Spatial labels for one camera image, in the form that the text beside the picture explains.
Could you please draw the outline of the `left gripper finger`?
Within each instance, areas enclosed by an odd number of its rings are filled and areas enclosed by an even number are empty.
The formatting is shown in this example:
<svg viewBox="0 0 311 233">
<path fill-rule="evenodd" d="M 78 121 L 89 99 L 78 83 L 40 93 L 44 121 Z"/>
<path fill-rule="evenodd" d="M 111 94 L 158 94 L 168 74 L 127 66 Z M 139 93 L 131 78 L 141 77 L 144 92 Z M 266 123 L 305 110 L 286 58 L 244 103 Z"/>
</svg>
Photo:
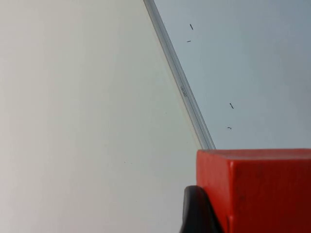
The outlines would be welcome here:
<svg viewBox="0 0 311 233">
<path fill-rule="evenodd" d="M 181 233 L 222 233 L 223 229 L 203 188 L 187 186 L 184 190 Z"/>
</svg>

